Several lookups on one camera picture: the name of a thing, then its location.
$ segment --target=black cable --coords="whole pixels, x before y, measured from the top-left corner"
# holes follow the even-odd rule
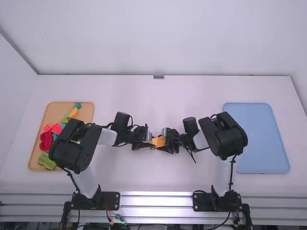
[[[115,147],[123,147],[123,146],[125,146],[125,145],[128,145],[128,143],[125,143],[125,144],[122,144],[122,145],[117,145],[117,146],[115,146]]]
[[[130,117],[131,117],[131,126],[133,126],[133,118],[132,118],[131,115],[130,115]]]
[[[195,161],[195,159],[194,159],[194,157],[193,157],[192,151],[189,151],[188,148],[186,148],[186,151],[189,153],[190,157],[193,159],[194,163],[196,164],[196,161]]]
[[[236,162],[235,161],[235,158],[237,157],[237,154],[232,158],[232,160],[230,161],[231,162],[231,170],[230,170],[230,181],[229,181],[229,191],[231,191],[231,186],[232,186],[232,174],[233,174],[233,170],[234,170],[234,163]]]
[[[86,227],[91,227],[91,228],[99,228],[99,229],[108,230],[108,228],[104,228],[104,227],[102,227],[102,226],[87,225],[87,224],[80,225],[80,226],[77,227],[77,229],[78,229],[78,228],[81,228],[81,227],[84,227],[84,226],[86,226]]]
[[[113,122],[110,122],[109,124],[107,124],[106,126],[102,126],[102,128],[109,128],[110,127],[110,125],[112,125],[113,124]]]
[[[80,209],[78,209],[78,221],[77,221],[77,228],[78,228],[79,222],[80,222]]]
[[[76,182],[75,182],[75,180],[74,180],[74,178],[73,178],[73,176],[72,176],[72,173],[69,172],[68,170],[64,169],[64,168],[61,168],[61,169],[64,170],[65,172],[67,172],[67,175],[71,178],[71,181],[72,181],[73,185],[76,187],[76,190],[77,190],[78,192],[80,192],[80,189],[79,189],[79,187],[77,186],[77,184],[76,184]]]

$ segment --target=yellow block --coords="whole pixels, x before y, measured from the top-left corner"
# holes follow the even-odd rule
[[[68,118],[73,118],[73,117],[77,116],[78,114],[79,114],[79,111],[78,111],[77,107],[74,107],[71,114],[69,114]]]
[[[152,144],[155,145],[156,148],[165,146],[165,138],[163,136],[153,138]]]

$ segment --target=white wall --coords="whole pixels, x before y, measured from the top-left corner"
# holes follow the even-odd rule
[[[34,87],[37,74],[0,34],[0,171]]]
[[[305,0],[0,0],[0,27],[42,74],[290,75],[307,111],[306,9]]]

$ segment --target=orange tray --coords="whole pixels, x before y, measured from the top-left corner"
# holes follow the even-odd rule
[[[94,114],[94,104],[91,102],[80,102],[80,103],[82,105],[82,108],[79,110],[79,115],[77,115],[76,118],[82,120],[84,123],[91,123]],[[35,172],[50,171],[46,169],[44,166],[39,165],[37,163],[37,159],[42,153],[42,150],[40,150],[39,148],[40,144],[39,136],[44,132],[44,127],[46,125],[52,126],[56,123],[62,124],[61,119],[63,119],[65,112],[72,111],[73,105],[74,102],[51,102],[47,105],[42,122],[39,127],[39,131],[36,136],[32,154],[28,163],[29,170]],[[56,167],[54,170],[50,172],[61,171],[61,170],[62,169],[60,169],[59,167]]]

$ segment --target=metal base bracket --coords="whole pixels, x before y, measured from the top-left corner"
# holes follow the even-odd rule
[[[119,209],[120,193],[99,192],[93,199],[84,198],[81,194],[73,194],[71,199],[71,210],[109,210]]]
[[[219,197],[212,193],[193,193],[193,210],[195,212],[233,212],[242,211],[241,195],[232,191]]]

